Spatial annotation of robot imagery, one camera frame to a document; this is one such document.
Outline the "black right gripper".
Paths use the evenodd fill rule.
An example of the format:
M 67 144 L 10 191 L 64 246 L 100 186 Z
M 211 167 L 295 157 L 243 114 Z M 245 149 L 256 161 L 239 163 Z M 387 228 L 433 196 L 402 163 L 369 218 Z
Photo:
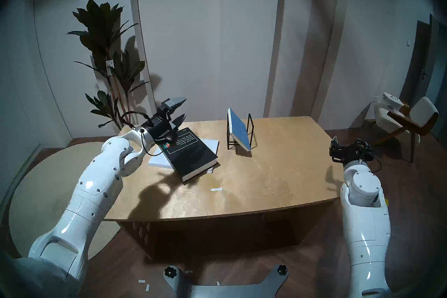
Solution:
M 371 146 L 364 140 L 357 138 L 355 146 L 339 146 L 338 137 L 331 140 L 329 155 L 333 162 L 348 164 L 350 162 L 370 162 L 374 160 Z

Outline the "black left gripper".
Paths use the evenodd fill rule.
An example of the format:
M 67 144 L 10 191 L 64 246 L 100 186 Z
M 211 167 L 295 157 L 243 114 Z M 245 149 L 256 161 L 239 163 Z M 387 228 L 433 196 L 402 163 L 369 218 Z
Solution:
M 171 119 L 175 112 L 187 99 L 185 97 L 168 98 L 164 107 L 157 107 L 155 115 L 143 123 L 144 134 L 149 134 L 157 145 L 174 144 L 178 137 L 178 128 L 184 122 L 186 114 Z

